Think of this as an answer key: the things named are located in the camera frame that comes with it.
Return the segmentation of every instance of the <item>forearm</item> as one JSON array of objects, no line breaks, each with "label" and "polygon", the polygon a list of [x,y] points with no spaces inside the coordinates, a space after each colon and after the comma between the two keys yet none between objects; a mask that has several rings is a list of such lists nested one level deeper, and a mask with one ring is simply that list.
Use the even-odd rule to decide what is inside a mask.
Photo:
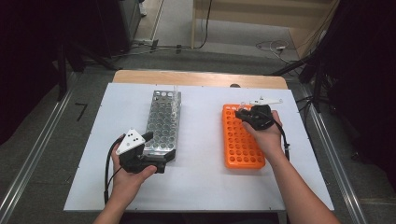
[{"label": "forearm", "polygon": [[111,201],[110,199],[106,204],[105,209],[99,214],[99,216],[93,223],[119,224],[124,210],[125,206],[120,203]]},{"label": "forearm", "polygon": [[277,153],[271,157],[269,162],[291,223],[339,223],[283,154]]}]

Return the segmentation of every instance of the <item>metal bar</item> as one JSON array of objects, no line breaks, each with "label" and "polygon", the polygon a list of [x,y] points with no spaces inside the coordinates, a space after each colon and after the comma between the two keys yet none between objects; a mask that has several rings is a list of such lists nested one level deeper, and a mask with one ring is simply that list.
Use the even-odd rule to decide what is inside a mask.
[{"label": "metal bar", "polygon": [[[303,87],[303,91],[305,96],[310,95],[310,91],[307,88]],[[343,194],[346,207],[349,210],[349,214],[351,215],[353,223],[368,223],[361,209],[359,199],[355,194],[355,190],[353,189],[349,178],[347,177],[344,166],[338,157],[337,151],[334,148],[334,144],[332,143],[332,139],[330,138],[330,135],[326,129],[326,125],[323,122],[321,114],[318,114],[313,107],[310,108],[310,113],[317,128],[320,140],[326,151],[327,157],[329,158],[330,165],[334,172],[341,193]]]},{"label": "metal bar", "polygon": [[20,171],[18,172],[11,185],[8,187],[6,196],[0,206],[0,224],[7,223],[9,218],[11,217],[11,214],[14,211],[18,200],[22,196],[23,191],[26,188],[29,179],[33,174],[33,171],[35,170],[35,167],[37,166],[53,131],[55,130],[56,125],[58,124],[58,121],[67,106],[67,103],[75,86],[74,84],[77,83],[77,81],[78,76],[76,73],[73,72],[69,78],[70,89],[66,92],[62,101],[58,102],[53,108],[49,119],[47,120],[43,130],[35,141],[35,144],[32,147],[25,162],[23,163],[23,166],[21,167]]},{"label": "metal bar", "polygon": [[154,29],[152,30],[151,36],[150,36],[150,38],[149,38],[150,40],[153,40],[155,34],[157,33],[158,22],[160,21],[160,17],[161,17],[161,15],[163,14],[163,2],[164,2],[164,1],[161,0],[160,7],[159,7],[159,9],[158,9],[157,16],[155,17]]}]

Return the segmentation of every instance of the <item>white tab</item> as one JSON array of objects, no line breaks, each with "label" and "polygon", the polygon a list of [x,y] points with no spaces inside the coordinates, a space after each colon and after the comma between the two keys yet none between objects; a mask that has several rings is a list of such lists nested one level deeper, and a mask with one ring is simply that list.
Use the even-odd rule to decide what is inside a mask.
[{"label": "white tab", "polygon": [[117,148],[116,154],[120,155],[145,143],[146,140],[142,137],[142,135],[140,135],[135,129],[130,129],[122,140],[119,148]]},{"label": "white tab", "polygon": [[269,98],[262,98],[260,100],[250,101],[251,105],[273,105],[273,104],[282,104],[282,99],[269,99]]}]

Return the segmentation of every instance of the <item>wire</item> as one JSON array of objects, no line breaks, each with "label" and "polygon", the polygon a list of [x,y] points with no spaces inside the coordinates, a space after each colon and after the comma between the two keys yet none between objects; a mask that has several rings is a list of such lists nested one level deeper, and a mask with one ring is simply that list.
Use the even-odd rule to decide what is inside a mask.
[{"label": "wire", "polygon": [[312,104],[312,100],[308,100],[305,106],[303,106],[301,109],[298,110],[298,112],[301,112],[302,110],[306,109],[308,106]]},{"label": "wire", "polygon": [[110,158],[111,158],[111,153],[113,151],[113,148],[116,146],[116,144],[122,142],[123,138],[125,137],[125,134],[123,134],[121,137],[119,137],[114,143],[113,145],[111,145],[110,150],[107,153],[107,158],[106,158],[106,169],[105,169],[105,191],[104,191],[104,197],[105,197],[105,204],[108,201],[108,185],[109,185],[109,181],[108,180],[108,166],[110,164]]},{"label": "wire", "polygon": [[280,125],[274,118],[266,115],[265,113],[262,113],[261,111],[254,111],[254,113],[257,113],[263,117],[266,117],[268,119],[270,119],[275,125],[276,127],[279,129],[280,133],[282,134],[283,137],[283,146],[285,148],[285,156],[288,159],[288,161],[290,161],[290,154],[289,154],[289,146],[290,144],[288,144],[288,142],[286,141],[286,134],[285,131],[282,128],[282,125]]},{"label": "wire", "polygon": [[335,9],[335,5],[336,5],[336,4],[334,4],[334,5],[332,6],[332,9],[330,9],[329,13],[328,13],[327,16],[326,16],[326,19],[325,19],[324,22],[319,26],[319,28],[311,35],[311,37],[309,37],[302,45],[300,45],[300,46],[297,47],[296,49],[299,49],[300,47],[306,45],[309,41],[311,41],[311,39],[313,39],[313,38],[318,34],[318,32],[329,22],[328,19],[329,19],[330,15],[332,14],[332,11]]},{"label": "wire", "polygon": [[[201,9],[202,9],[201,10],[201,18],[203,18],[204,17],[204,1],[203,0],[201,1]],[[204,20],[201,19],[201,42],[204,41],[203,34],[204,34]]]},{"label": "wire", "polygon": [[206,43],[206,40],[207,40],[207,27],[208,27],[208,24],[209,24],[209,17],[210,17],[210,10],[212,8],[212,2],[213,2],[213,0],[210,0],[209,9],[207,10],[207,15],[206,15],[206,28],[205,28],[205,40],[204,40],[204,43],[202,43],[202,45],[200,47],[194,48],[194,49],[201,49],[204,46],[204,44]]},{"label": "wire", "polygon": [[[301,69],[300,73],[303,72],[303,70],[304,70],[302,67],[297,67],[297,68],[300,68],[300,69]],[[294,71],[294,73],[295,73],[297,76],[299,76],[300,73],[296,71],[297,68],[294,68],[292,71]],[[296,77],[295,75],[292,75],[292,74],[290,73],[290,71],[288,72],[288,74],[289,74],[289,76],[291,76],[291,77]]]},{"label": "wire", "polygon": [[[139,48],[142,48],[142,47],[151,47],[150,45],[143,45],[143,46],[140,46]],[[140,54],[146,54],[146,53],[152,53],[152,52],[156,52],[156,51],[160,51],[160,50],[166,50],[166,49],[183,49],[183,50],[195,50],[195,49],[191,49],[191,48],[176,48],[176,47],[170,47],[170,48],[168,48],[168,47],[159,47],[158,49],[151,49],[151,50],[148,50],[148,51],[142,51],[142,52],[137,52],[137,53],[126,53],[126,54],[121,54],[121,55],[118,55],[117,57],[123,57],[123,56],[128,56],[128,55],[140,55]]]},{"label": "wire", "polygon": [[[280,50],[279,53],[276,53],[276,52],[274,51],[274,49],[273,49],[273,44],[274,44],[274,43],[279,43],[279,42],[283,42],[284,45],[280,45],[280,47],[282,47],[282,49]],[[262,49],[261,44],[263,44],[263,43],[270,43],[270,45],[269,45],[269,50]],[[293,63],[293,62],[298,62],[298,61],[287,61],[287,60],[283,59],[282,57],[280,57],[280,54],[281,54],[281,53],[283,52],[283,50],[284,50],[285,48],[287,48],[288,46],[289,46],[289,42],[288,42],[288,41],[286,41],[286,40],[280,40],[280,39],[279,39],[279,40],[272,40],[272,41],[262,41],[262,42],[256,44],[256,48],[257,48],[257,49],[263,50],[263,51],[271,51],[278,59],[280,59],[281,61],[283,61],[284,63],[286,63],[286,65],[287,65],[287,64],[290,64],[290,63]]]},{"label": "wire", "polygon": [[300,99],[300,100],[296,100],[296,104],[298,104],[298,103],[300,103],[301,101],[310,101],[310,100],[312,100],[312,96],[307,96],[307,97],[304,97],[303,99]]},{"label": "wire", "polygon": [[107,182],[107,188],[110,187],[110,183],[111,180],[114,178],[114,176],[122,169],[122,167],[120,167],[116,172],[114,172],[114,174],[110,177],[110,179]]}]

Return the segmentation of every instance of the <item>white table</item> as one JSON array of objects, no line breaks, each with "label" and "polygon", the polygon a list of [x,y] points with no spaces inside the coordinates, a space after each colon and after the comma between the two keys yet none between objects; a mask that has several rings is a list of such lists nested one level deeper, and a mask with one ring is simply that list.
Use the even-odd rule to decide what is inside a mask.
[{"label": "white table", "polygon": [[[108,85],[65,211],[100,211],[104,208],[106,154],[114,140],[131,127],[140,133],[146,130],[154,90],[172,91],[173,86]],[[143,184],[127,210],[285,210],[268,162],[260,170],[229,170],[224,165],[222,105],[248,102],[260,96],[283,100],[283,104],[271,107],[278,111],[284,124],[291,148],[290,161],[308,186],[333,210],[291,91],[199,86],[178,86],[178,90],[182,94],[182,107],[177,158],[167,164],[165,174],[156,174]]]}]

